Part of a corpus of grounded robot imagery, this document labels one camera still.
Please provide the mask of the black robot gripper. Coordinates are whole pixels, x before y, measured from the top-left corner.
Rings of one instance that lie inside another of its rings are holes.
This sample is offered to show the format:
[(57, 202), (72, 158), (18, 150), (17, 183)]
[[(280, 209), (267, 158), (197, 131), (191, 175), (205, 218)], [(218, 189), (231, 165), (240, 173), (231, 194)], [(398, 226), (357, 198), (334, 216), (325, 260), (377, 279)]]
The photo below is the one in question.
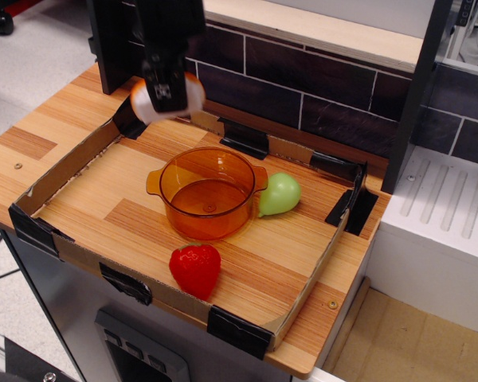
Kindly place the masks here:
[(157, 112), (188, 107), (185, 56), (189, 39), (206, 30), (202, 1), (136, 1), (147, 93)]

